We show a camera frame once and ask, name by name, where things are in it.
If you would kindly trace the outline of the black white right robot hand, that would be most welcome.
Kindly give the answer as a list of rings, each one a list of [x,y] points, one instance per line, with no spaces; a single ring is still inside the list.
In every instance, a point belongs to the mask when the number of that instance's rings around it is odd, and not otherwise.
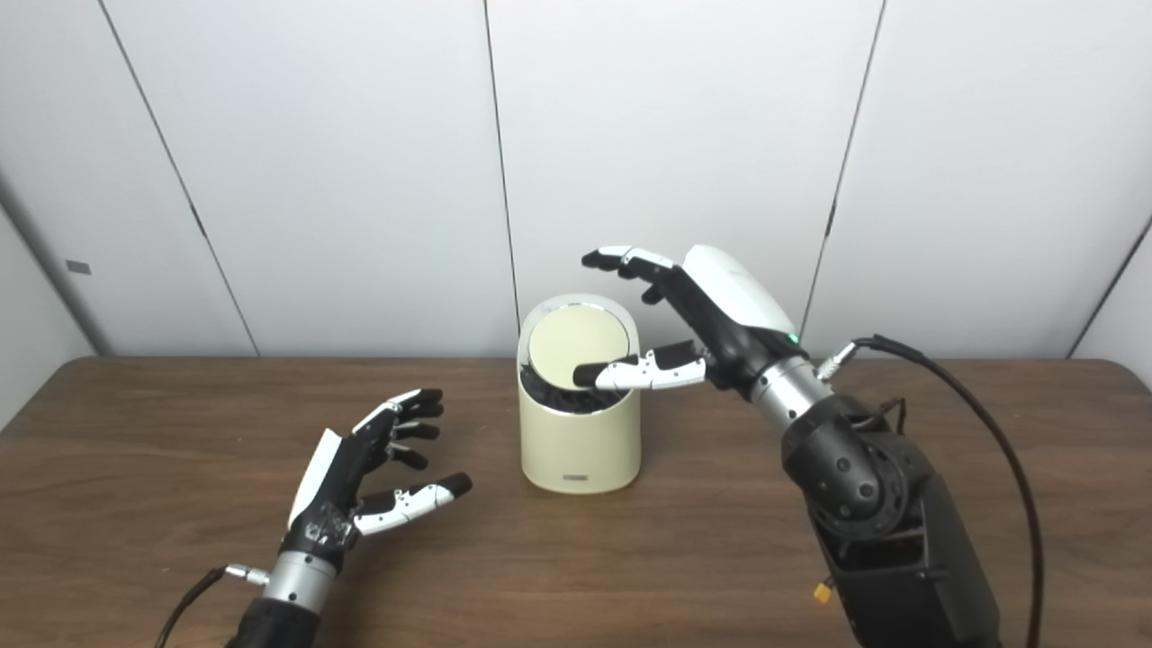
[[[809,356],[770,292],[717,247],[696,244],[680,263],[641,247],[597,247],[581,263],[647,282],[643,302],[667,302],[695,337],[641,355],[576,366],[576,387],[626,392],[710,382],[749,399],[771,366]]]

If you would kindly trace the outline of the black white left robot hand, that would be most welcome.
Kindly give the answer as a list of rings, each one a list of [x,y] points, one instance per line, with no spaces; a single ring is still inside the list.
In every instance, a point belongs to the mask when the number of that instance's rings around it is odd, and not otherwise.
[[[429,459],[404,442],[435,439],[439,429],[429,419],[441,415],[444,391],[424,387],[384,400],[346,432],[325,429],[293,497],[280,553],[305,553],[341,570],[361,537],[410,523],[468,493],[473,481],[464,472],[361,492],[364,479],[386,464],[427,468]]]

